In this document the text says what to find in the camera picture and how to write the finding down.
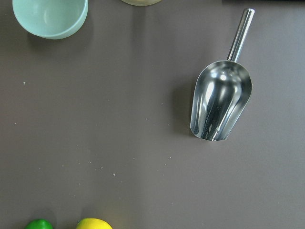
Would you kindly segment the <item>metal ice scoop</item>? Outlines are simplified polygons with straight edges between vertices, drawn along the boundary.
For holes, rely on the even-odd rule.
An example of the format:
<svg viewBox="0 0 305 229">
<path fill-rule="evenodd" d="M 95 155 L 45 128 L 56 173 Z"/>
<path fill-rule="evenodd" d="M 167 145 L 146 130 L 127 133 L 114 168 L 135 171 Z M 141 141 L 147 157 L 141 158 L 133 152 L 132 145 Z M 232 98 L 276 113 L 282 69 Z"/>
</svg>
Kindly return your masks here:
<svg viewBox="0 0 305 229">
<path fill-rule="evenodd" d="M 243 11 L 227 59 L 209 64 L 196 81 L 190 130 L 198 138 L 226 140 L 250 99 L 252 81 L 238 59 L 254 14 Z"/>
</svg>

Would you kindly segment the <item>yellow lemon near lime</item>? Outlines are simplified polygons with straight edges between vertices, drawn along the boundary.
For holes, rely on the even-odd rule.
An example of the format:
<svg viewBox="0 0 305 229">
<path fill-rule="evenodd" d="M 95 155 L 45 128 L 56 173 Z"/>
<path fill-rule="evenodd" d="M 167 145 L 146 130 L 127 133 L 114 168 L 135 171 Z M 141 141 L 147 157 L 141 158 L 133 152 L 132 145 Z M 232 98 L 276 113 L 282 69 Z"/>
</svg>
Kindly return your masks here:
<svg viewBox="0 0 305 229">
<path fill-rule="evenodd" d="M 112 227 L 104 220 L 96 218 L 85 218 L 78 222 L 76 229 L 112 229 Z"/>
</svg>

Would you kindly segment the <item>wooden glass stand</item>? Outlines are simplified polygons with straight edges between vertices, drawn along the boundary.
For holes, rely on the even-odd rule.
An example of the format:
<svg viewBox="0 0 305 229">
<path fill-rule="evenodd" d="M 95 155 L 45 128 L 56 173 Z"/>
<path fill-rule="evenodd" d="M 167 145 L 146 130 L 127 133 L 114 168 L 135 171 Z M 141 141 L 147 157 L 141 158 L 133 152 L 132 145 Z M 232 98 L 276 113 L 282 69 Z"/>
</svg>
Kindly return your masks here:
<svg viewBox="0 0 305 229">
<path fill-rule="evenodd" d="M 122 0 L 122 1 L 133 6 L 150 6 L 160 2 L 161 0 Z"/>
</svg>

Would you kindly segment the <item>green bowl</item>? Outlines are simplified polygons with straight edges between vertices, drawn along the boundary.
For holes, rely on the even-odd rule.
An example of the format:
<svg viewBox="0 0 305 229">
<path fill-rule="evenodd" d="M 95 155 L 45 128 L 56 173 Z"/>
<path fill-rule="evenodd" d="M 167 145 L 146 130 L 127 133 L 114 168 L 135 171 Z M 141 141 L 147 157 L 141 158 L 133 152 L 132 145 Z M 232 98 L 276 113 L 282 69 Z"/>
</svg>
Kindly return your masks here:
<svg viewBox="0 0 305 229">
<path fill-rule="evenodd" d="M 88 14 L 87 0 L 13 0 L 17 22 L 27 32 L 57 40 L 76 33 Z"/>
</svg>

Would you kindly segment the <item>green lime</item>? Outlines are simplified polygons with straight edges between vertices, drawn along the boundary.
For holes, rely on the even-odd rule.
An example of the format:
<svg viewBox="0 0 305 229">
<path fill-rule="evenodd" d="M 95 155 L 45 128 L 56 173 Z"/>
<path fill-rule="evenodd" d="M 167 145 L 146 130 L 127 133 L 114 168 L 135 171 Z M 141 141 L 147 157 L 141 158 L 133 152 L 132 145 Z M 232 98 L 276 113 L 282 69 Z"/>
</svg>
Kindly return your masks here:
<svg viewBox="0 0 305 229">
<path fill-rule="evenodd" d="M 53 225 L 45 219 L 35 219 L 29 222 L 25 229 L 53 229 Z"/>
</svg>

